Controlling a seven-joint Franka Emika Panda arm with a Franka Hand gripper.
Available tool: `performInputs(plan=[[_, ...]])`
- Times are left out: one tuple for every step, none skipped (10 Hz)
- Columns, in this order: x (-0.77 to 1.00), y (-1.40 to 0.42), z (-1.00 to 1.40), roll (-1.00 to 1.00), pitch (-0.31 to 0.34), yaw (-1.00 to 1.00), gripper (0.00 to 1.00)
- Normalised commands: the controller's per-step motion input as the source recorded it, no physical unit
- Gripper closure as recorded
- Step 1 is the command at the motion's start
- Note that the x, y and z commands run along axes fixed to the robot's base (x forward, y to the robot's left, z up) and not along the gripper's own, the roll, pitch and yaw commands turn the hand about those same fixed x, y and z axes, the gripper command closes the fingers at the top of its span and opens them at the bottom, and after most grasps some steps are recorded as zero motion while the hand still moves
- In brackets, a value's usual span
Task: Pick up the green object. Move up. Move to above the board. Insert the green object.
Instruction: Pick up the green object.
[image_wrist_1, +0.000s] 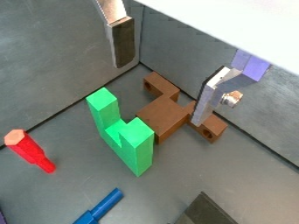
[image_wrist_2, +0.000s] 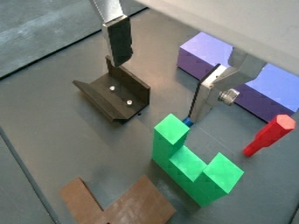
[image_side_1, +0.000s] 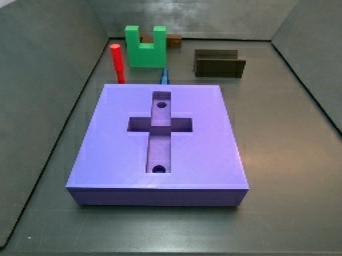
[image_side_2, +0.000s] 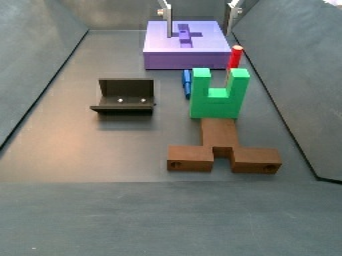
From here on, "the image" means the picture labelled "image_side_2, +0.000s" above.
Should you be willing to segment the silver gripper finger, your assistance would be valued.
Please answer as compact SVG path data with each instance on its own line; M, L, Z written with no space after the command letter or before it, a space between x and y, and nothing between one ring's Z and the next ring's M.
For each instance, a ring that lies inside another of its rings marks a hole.
M166 22L166 37L172 37L172 6L166 0L157 0L160 8L157 9L157 15L162 17Z
M241 13L241 3L243 3L243 0L231 0L231 2L227 4L228 14L227 14L225 34L229 34L232 25L233 25L233 20L236 19L237 15Z

